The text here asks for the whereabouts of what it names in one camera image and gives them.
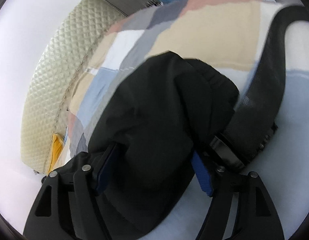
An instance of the quilted fabric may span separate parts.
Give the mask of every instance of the quilted fabric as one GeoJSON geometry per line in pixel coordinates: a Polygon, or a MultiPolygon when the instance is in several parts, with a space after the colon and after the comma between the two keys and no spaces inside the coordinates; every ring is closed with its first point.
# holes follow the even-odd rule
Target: quilted fabric
{"type": "Polygon", "coordinates": [[[125,18],[104,0],[82,0],[47,45],[24,104],[21,159],[47,173],[52,135],[64,136],[75,82],[110,26],[125,18]]]}

